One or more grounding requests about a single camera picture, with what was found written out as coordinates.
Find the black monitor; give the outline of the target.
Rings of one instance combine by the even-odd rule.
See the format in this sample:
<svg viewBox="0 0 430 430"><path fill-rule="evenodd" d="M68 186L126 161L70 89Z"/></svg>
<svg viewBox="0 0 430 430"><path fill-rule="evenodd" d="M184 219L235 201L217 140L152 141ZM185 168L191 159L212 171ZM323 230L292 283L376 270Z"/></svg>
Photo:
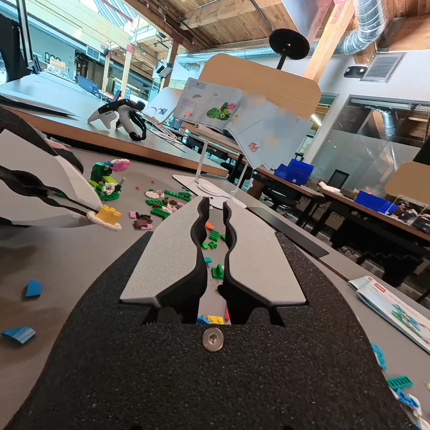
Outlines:
<svg viewBox="0 0 430 430"><path fill-rule="evenodd" d="M34 55L24 0L17 0L18 21L0 14L0 52L6 70L6 82L42 71Z"/></svg>

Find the pile of loose lego pieces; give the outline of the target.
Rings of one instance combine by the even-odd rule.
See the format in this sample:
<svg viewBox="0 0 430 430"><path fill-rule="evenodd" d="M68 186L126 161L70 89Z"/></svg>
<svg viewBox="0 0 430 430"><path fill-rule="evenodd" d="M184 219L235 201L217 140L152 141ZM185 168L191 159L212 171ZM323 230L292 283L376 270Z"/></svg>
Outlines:
<svg viewBox="0 0 430 430"><path fill-rule="evenodd" d="M209 218L210 198L196 196L171 212L167 206L153 208L151 214L164 220L154 230L129 281L148 289L166 288L190 274L202 256Z"/></svg>

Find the long wooden desk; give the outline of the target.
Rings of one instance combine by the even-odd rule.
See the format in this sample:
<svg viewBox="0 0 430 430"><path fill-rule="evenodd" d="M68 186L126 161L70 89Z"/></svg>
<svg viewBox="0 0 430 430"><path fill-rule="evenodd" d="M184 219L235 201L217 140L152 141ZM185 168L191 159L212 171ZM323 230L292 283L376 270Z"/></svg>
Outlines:
<svg viewBox="0 0 430 430"><path fill-rule="evenodd" d="M311 222L313 213L320 205L327 204L311 235L316 236L326 227L330 215L341 216L341 225L330 237L332 247L339 250L346 246L357 251L359 265L365 260L377 263L384 270L382 280L392 287L400 287L425 259L429 260L429 230L417 229L416 221L410 225L402 219L360 205L342 194L290 184L275 178L274 174L263 168L258 168L253 178L261 183L261 190L256 195L252 190L249 193L254 197L260 197L262 193L268 196L274 211L279 206L294 209L299 198L309 198L295 222L300 228Z"/></svg>

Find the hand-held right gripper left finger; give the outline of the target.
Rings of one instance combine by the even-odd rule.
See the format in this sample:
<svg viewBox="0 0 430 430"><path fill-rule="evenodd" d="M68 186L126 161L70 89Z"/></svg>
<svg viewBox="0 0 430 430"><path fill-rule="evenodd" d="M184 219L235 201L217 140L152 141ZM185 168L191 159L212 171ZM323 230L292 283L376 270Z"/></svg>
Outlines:
<svg viewBox="0 0 430 430"><path fill-rule="evenodd" d="M171 307L185 324L196 323L207 288L202 244L209 206L208 197L198 196L155 229L120 295L122 303Z"/></svg>

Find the light blue lego plate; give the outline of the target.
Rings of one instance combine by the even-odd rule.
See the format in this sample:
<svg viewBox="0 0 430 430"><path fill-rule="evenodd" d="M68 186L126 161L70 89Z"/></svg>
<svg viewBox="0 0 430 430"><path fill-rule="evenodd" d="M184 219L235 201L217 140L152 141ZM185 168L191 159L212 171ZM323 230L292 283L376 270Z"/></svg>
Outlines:
<svg viewBox="0 0 430 430"><path fill-rule="evenodd" d="M376 360L377 360L380 368L383 371L386 371L387 370L387 365L386 365L385 356L384 356L383 351L380 349L380 347L378 345L376 345L373 342L370 343L370 346L372 348L372 351L373 351L373 353L374 353L374 355L376 357Z"/></svg>

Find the yellow lego brick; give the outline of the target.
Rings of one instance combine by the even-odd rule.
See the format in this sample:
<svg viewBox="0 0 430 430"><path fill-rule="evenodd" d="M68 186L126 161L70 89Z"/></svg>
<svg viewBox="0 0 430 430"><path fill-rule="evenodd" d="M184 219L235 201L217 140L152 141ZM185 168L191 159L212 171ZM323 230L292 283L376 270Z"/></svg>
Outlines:
<svg viewBox="0 0 430 430"><path fill-rule="evenodd" d="M95 218L102 223L115 226L119 223L119 219L121 218L121 216L122 213L117 211L115 208L103 205L98 211L98 213L95 215Z"/></svg>

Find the grey paper folder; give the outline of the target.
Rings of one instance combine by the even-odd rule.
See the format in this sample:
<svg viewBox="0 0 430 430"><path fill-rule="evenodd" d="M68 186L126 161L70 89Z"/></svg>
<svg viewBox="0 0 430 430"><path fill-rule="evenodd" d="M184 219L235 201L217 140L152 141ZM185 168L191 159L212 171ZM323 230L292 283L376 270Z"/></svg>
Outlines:
<svg viewBox="0 0 430 430"><path fill-rule="evenodd" d="M38 101L33 97L14 91L1 90L0 99L3 104L8 104L14 107L21 107L28 110L37 110L41 112L59 114L62 116L79 117L79 115L76 115L73 112L70 112L64 108L51 105L46 102Z"/></svg>

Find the black round ceiling fixture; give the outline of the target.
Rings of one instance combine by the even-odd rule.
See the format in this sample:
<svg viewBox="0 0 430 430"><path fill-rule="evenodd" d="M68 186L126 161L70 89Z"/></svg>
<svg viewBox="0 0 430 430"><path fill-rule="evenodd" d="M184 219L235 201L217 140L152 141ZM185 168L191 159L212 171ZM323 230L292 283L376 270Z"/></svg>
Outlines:
<svg viewBox="0 0 430 430"><path fill-rule="evenodd" d="M268 41L271 49L280 55L277 70L282 69L286 59L301 60L310 51L308 40L299 32L287 28L273 30Z"/></svg>

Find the grey table with wooden edge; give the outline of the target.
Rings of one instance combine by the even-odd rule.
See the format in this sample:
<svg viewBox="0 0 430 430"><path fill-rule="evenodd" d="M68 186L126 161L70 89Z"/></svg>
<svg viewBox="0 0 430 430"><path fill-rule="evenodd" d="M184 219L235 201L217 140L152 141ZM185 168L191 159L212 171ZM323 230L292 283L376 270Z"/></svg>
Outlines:
<svg viewBox="0 0 430 430"><path fill-rule="evenodd" d="M140 157L153 163L173 165L179 170L197 170L200 154L182 144L168 142L151 131L148 131L146 140L135 142L122 128L115 129L114 124L107 129L100 120L88 123L88 117L102 105L102 101L73 81L42 72L1 84L0 89L22 93L79 115L62 116L1 102L2 107L23 118L35 129L60 141L76 147L97 147L94 151L113 155L125 153L132 159Z"/></svg>

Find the wooden stand board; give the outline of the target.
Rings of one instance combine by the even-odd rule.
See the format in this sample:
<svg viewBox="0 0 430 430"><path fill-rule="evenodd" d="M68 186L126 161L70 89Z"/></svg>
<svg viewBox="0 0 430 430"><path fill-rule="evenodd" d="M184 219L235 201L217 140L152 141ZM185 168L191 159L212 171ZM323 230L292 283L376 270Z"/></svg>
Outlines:
<svg viewBox="0 0 430 430"><path fill-rule="evenodd" d="M430 205L430 166L418 162L405 162L399 166L384 187L386 194L404 196Z"/></svg>

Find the silver flexible air duct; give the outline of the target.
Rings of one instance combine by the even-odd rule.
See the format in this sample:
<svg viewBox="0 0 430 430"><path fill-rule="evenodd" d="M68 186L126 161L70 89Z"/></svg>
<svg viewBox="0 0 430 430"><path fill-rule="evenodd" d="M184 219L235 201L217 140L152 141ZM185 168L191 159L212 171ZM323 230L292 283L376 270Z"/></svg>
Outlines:
<svg viewBox="0 0 430 430"><path fill-rule="evenodd" d="M346 33L333 55L354 55L365 50L382 35L387 14L381 0L353 0L358 28Z"/></svg>

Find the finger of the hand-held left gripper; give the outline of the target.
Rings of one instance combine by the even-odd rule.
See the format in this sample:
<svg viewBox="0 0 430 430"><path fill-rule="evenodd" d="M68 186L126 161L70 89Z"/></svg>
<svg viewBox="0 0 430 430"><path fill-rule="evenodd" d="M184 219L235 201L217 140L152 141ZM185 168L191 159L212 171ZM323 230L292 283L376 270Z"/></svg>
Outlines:
<svg viewBox="0 0 430 430"><path fill-rule="evenodd" d="M86 180L63 157L51 155L7 130L1 132L1 173L30 173L47 186L65 191L73 188L76 193L78 185Z"/></svg>
<svg viewBox="0 0 430 430"><path fill-rule="evenodd" d="M101 200L83 180L76 191L47 186L30 173L1 173L1 222L19 227L77 228L91 225Z"/></svg>

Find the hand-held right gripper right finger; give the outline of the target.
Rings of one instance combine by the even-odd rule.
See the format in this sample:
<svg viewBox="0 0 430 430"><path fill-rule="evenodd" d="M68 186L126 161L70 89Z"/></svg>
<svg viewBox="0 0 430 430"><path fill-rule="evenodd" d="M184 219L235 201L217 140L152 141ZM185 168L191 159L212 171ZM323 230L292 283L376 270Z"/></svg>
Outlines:
<svg viewBox="0 0 430 430"><path fill-rule="evenodd" d="M277 309L306 305L306 297L277 238L266 222L233 200L223 204L225 242L223 283L231 324L245 324L254 309L266 309L280 324Z"/></svg>

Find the small white book stand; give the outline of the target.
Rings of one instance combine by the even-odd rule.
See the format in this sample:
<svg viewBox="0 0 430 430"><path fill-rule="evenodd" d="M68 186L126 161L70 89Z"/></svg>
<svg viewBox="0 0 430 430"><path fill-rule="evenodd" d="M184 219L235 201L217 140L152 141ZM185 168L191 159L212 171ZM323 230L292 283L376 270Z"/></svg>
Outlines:
<svg viewBox="0 0 430 430"><path fill-rule="evenodd" d="M177 136L166 128L165 122L175 110L181 95L182 89L163 88L142 111L142 117L150 125L151 132L170 142L176 142Z"/></svg>

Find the open lego instruction booklet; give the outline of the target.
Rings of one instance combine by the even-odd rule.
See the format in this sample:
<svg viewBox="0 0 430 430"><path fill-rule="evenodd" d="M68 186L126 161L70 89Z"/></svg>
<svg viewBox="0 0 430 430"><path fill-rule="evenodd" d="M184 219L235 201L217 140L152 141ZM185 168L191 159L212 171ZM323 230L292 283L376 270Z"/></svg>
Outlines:
<svg viewBox="0 0 430 430"><path fill-rule="evenodd" d="M229 133L253 168L288 164L312 122L280 108L259 93L188 78L173 116Z"/></svg>

